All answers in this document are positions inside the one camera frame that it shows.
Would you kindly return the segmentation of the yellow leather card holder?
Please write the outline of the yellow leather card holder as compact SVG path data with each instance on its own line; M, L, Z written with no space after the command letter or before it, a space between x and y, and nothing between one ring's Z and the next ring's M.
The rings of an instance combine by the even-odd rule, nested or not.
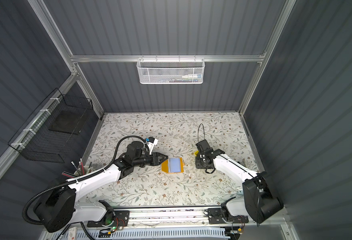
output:
M162 163L162 171L168 174L183 173L184 163L182 158L169 158Z

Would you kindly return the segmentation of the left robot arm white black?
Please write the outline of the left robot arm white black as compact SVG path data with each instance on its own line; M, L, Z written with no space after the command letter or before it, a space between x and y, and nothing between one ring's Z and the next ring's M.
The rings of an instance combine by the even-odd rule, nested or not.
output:
M34 213L49 233L54 233L69 224L93 221L99 222L113 212L105 201L96 204L78 204L78 200L90 192L130 175L135 167L159 166L168 156L153 152L156 139L148 138L146 143L134 141L127 151L104 168L73 180L58 182L42 191L33 200L36 202Z

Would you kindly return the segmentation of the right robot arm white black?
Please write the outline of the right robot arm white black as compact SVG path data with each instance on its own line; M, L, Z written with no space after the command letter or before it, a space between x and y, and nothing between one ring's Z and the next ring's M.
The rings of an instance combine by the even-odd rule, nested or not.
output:
M261 224L284 208L267 172L257 173L230 158L224 151L214 150L207 140L196 143L195 165L208 174L216 171L224 173L237 184L241 184L243 198L232 197L220 204L220 208L206 211L211 224L245 224L252 219Z

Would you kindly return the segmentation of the pen holder with pens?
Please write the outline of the pen holder with pens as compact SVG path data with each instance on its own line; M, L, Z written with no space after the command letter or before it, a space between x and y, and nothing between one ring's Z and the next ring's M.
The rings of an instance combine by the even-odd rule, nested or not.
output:
M70 172L63 171L62 176L69 178L69 179L74 179L74 178L84 176L84 175L89 174L94 171L92 163L90 163L89 165L86 165L82 158L80 158L78 165L75 165L74 162L71 162L71 163L73 164L73 166L76 169L75 172L70 173Z

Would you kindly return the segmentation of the white tube in basket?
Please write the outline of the white tube in basket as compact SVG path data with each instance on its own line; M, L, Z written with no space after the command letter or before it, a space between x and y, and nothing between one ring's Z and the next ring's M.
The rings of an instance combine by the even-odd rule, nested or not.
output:
M187 80L192 80L192 81L198 81L200 79L202 79L203 74L188 74L188 75L184 75L181 78L182 79L187 79Z

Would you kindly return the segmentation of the black pad in basket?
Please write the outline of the black pad in basket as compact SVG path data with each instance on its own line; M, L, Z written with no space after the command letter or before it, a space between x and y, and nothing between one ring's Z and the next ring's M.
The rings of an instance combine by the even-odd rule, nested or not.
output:
M69 111L61 111L53 123L49 126L49 130L58 133L78 135L88 119L88 115L78 114Z

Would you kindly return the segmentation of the white small box foreground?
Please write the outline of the white small box foreground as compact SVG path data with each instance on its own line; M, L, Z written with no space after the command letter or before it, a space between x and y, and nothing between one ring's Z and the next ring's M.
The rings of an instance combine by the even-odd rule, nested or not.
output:
M68 240L76 240L77 238L77 227L69 228Z

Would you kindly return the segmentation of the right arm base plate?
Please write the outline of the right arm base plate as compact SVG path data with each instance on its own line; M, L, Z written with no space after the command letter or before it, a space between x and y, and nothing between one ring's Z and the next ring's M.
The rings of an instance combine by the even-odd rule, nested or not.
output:
M211 225L215 224L247 224L249 223L248 216L232 216L227 210L221 208L208 208L203 211L208 217Z

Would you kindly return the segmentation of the aluminium front rail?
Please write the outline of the aluminium front rail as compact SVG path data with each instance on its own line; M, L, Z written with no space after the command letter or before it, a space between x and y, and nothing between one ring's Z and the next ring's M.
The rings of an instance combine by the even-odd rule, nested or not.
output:
M95 204L75 205L68 213L61 211L57 218L53 218L45 224L48 232L56 232L70 224L84 223L88 221L98 222L107 212L130 211L128 225L136 225L139 222L176 222L187 223L188 221L201 221L202 224L210 224L208 217L203 211L208 208L220 208L220 206L200 206L200 207L166 207L166 208L112 208L107 203L99 202Z

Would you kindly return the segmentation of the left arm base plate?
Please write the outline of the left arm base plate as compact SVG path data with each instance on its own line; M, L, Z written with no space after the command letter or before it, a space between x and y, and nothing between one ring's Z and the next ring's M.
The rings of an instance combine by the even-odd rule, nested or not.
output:
M88 221L88 228L101 227L126 227L130 218L130 211L107 212L106 215L98 222Z

